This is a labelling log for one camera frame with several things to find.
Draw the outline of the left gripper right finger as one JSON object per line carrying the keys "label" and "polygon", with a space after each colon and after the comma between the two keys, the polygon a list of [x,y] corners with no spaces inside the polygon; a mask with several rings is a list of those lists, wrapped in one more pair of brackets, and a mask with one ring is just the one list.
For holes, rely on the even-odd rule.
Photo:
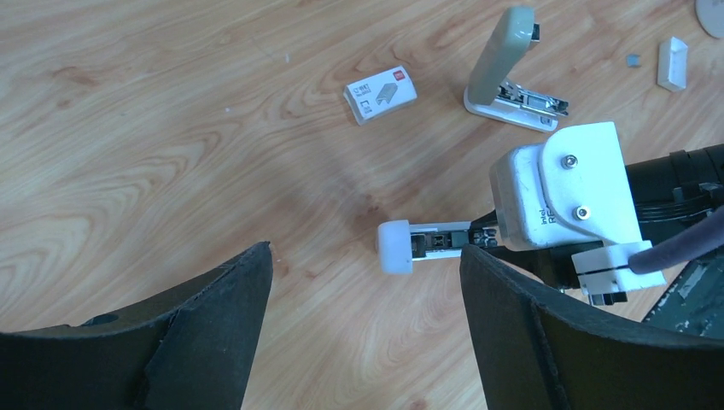
{"label": "left gripper right finger", "polygon": [[591,307],[475,246],[459,277],[491,409],[720,409],[723,343]]}

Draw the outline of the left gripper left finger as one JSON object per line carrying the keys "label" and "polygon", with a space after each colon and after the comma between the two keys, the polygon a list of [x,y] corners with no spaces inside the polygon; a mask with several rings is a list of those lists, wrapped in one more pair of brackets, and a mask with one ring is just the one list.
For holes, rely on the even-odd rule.
{"label": "left gripper left finger", "polygon": [[81,325],[1,335],[4,409],[238,409],[272,287],[260,242]]}

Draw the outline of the white stapler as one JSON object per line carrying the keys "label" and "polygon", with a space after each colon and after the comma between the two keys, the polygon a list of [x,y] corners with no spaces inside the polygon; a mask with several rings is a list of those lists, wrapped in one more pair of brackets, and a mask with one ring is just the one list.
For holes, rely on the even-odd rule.
{"label": "white stapler", "polygon": [[466,244],[481,248],[498,245],[495,225],[475,226],[470,221],[412,224],[392,220],[377,227],[377,255],[382,272],[407,275],[416,261],[459,258]]}

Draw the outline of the white staples box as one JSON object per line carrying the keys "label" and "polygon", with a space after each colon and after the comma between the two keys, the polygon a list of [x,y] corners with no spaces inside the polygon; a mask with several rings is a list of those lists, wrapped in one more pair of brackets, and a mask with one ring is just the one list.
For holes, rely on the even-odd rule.
{"label": "white staples box", "polygon": [[412,78],[402,66],[350,83],[342,95],[359,126],[417,100]]}

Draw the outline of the grey staple strip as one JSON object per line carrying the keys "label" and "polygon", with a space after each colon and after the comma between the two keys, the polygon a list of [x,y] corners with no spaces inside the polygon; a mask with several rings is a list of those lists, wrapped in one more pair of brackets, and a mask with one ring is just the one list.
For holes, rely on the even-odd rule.
{"label": "grey staple strip", "polygon": [[637,54],[629,54],[626,56],[626,65],[630,68],[641,67],[641,56]]}

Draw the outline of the grey stapler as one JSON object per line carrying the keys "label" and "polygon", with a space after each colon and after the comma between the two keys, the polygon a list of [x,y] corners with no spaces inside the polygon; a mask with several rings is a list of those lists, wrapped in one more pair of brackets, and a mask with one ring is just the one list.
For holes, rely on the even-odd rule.
{"label": "grey stapler", "polygon": [[474,115],[537,132],[553,132],[568,115],[563,99],[526,89],[510,79],[513,68],[540,42],[540,25],[529,6],[509,7],[476,61],[463,102]]}

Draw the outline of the staples tray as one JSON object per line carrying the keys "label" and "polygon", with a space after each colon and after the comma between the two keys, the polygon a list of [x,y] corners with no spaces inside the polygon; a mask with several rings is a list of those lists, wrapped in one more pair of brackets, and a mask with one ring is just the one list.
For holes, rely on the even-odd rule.
{"label": "staples tray", "polygon": [[657,84],[671,91],[686,88],[688,46],[681,39],[671,37],[658,46]]}

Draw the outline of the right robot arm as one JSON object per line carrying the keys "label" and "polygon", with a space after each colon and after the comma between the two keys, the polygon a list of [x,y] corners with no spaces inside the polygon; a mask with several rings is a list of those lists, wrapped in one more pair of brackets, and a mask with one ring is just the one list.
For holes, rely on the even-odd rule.
{"label": "right robot arm", "polygon": [[642,237],[659,244],[723,206],[723,145],[629,164],[626,173]]}

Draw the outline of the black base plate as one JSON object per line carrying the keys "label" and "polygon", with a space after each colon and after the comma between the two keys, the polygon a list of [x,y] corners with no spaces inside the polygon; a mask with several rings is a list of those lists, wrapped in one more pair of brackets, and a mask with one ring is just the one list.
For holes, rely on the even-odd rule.
{"label": "black base plate", "polygon": [[691,261],[642,319],[656,328],[723,338],[723,259]]}

